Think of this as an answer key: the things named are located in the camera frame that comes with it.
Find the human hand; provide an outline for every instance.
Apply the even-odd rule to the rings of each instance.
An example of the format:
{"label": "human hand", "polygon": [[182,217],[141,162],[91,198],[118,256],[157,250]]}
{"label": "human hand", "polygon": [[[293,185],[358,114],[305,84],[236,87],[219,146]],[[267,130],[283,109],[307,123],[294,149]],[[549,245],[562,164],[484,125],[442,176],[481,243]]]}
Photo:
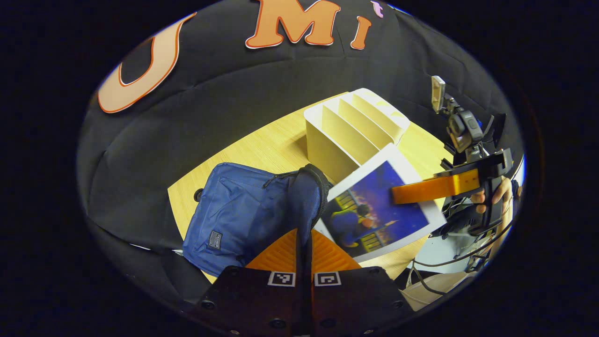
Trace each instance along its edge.
{"label": "human hand", "polygon": [[[505,214],[506,210],[510,207],[510,203],[512,200],[512,182],[510,179],[501,176],[501,184],[495,191],[491,202],[496,204],[499,200],[503,199],[503,207],[501,208],[501,214]],[[480,204],[485,202],[485,190],[483,189],[481,192],[475,193],[470,197],[473,203]],[[486,205],[480,204],[476,206],[477,213],[485,213]]]}

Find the orange letter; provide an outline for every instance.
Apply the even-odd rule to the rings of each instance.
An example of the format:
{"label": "orange letter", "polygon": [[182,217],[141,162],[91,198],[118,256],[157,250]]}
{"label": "orange letter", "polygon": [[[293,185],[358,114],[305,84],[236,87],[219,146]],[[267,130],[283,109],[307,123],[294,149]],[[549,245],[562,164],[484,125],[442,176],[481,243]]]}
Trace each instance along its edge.
{"label": "orange letter", "polygon": [[353,38],[351,43],[352,48],[362,50],[366,46],[364,40],[366,40],[366,33],[368,28],[373,24],[363,16],[358,16],[358,30],[356,31],[356,37]]}
{"label": "orange letter", "polygon": [[306,43],[329,46],[333,44],[333,24],[335,16],[341,10],[337,4],[327,0],[318,0],[304,11],[297,0],[258,0],[260,12],[254,36],[246,40],[246,47],[258,49],[278,46],[283,36],[277,33],[279,21],[293,43],[297,43],[312,26],[305,37]]}
{"label": "orange letter", "polygon": [[123,83],[120,78],[122,63],[110,73],[98,90],[98,103],[104,112],[115,113],[132,106],[169,75],[179,57],[181,25],[196,13],[173,23],[152,38],[152,61],[139,79],[128,84]]}

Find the letter m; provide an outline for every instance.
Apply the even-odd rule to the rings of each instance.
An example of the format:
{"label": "letter m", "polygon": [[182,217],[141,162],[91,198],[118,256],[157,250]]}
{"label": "letter m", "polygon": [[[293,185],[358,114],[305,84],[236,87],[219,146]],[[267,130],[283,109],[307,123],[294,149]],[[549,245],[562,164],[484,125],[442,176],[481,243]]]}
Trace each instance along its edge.
{"label": "letter m", "polygon": [[332,30],[337,12],[341,10],[337,4],[318,0],[304,11],[297,0],[258,0],[260,12],[256,32],[246,40],[251,49],[278,46],[283,42],[279,34],[279,21],[293,43],[297,43],[308,28],[310,33],[305,37],[306,43],[328,46],[333,43]]}

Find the black cloth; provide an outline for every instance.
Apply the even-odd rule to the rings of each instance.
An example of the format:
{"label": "black cloth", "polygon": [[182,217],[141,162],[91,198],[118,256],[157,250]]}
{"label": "black cloth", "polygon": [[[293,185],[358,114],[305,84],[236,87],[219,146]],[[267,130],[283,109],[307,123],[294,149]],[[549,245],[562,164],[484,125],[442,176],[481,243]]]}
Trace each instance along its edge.
{"label": "black cloth", "polygon": [[[299,2],[308,8],[313,0]],[[447,93],[483,126],[491,115],[506,117],[499,146],[511,147],[518,165],[522,148],[514,113],[491,75],[472,56],[383,2],[382,19],[368,1],[336,3],[342,10],[335,17],[332,45],[312,46],[303,40],[293,44],[279,25],[279,34],[285,37],[281,45],[250,50],[244,43],[255,31],[260,3],[218,2],[183,24],[178,61],[151,93],[114,114],[104,113],[97,94],[92,95],[77,154],[81,204],[98,240],[112,249],[107,254],[115,261],[128,260],[118,264],[123,273],[147,268],[147,273],[137,275],[137,282],[148,292],[177,303],[182,293],[197,297],[202,288],[158,277],[165,268],[152,262],[150,255],[113,246],[124,242],[153,251],[180,249],[183,241],[167,188],[243,136],[330,96],[371,89],[448,142],[446,121],[430,107],[430,77],[439,75],[447,83]],[[364,50],[350,47],[358,15],[373,23]],[[127,55],[123,80],[140,76],[149,66],[149,55],[149,43]]]}

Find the bag label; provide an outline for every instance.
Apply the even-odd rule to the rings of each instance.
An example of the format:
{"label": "bag label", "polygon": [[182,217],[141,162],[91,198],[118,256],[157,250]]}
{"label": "bag label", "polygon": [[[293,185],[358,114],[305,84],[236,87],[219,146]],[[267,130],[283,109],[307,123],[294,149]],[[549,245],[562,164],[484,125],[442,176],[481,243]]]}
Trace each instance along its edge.
{"label": "bag label", "polygon": [[222,237],[222,233],[212,231],[212,233],[210,233],[210,238],[208,239],[208,246],[220,249],[220,240],[222,239]]}

